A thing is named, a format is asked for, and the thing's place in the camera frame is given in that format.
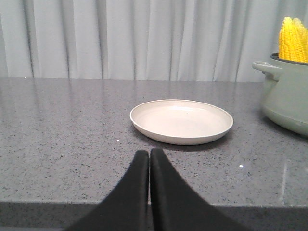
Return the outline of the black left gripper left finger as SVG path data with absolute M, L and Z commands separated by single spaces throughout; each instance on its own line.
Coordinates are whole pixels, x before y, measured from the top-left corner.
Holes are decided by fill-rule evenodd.
M 115 188 L 94 210 L 66 231 L 145 231 L 149 189 L 149 155 L 138 150 Z

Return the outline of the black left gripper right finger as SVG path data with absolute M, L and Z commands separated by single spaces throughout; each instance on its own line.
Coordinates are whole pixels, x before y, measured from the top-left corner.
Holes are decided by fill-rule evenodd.
M 245 227 L 202 199 L 162 149 L 150 153 L 150 191 L 156 231 L 244 231 Z

